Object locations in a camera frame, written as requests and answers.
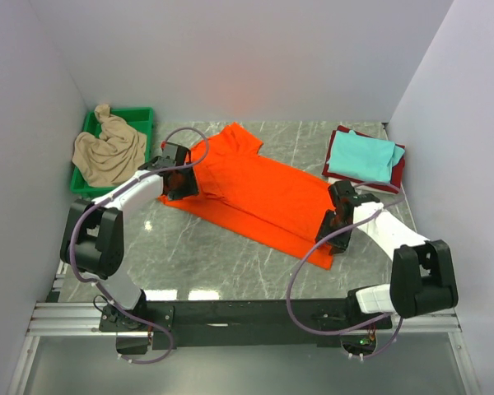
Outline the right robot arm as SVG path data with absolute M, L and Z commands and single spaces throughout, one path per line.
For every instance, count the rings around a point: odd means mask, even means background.
M 328 188 L 333 210 L 327 210 L 316 240 L 325 240 L 331 255 L 344 253 L 352 231 L 358 229 L 374 241 L 392 261 L 388 284 L 348 292 L 352 302 L 345 319 L 354 328 L 365 327 L 374 314 L 413 318 L 459 302 L 449 245 L 430 240 L 408 228 L 372 193 L 358 193 L 348 180 Z

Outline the orange t-shirt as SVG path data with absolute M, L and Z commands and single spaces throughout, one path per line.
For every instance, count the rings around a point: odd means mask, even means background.
M 326 211 L 333 209 L 327 182 L 261 156 L 263 141 L 238 123 L 191 149 L 198 195 L 164 205 L 189 212 L 295 258 L 330 269 L 327 245 L 315 238 Z

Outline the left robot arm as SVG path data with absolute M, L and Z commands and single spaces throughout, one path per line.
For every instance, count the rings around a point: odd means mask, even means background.
M 124 220 L 158 197 L 170 201 L 198 195 L 190 149 L 164 142 L 161 154 L 139 166 L 126 182 L 94 200 L 70 206 L 60 258 L 75 277 L 97 288 L 131 331 L 148 320 L 147 299 L 122 269 Z

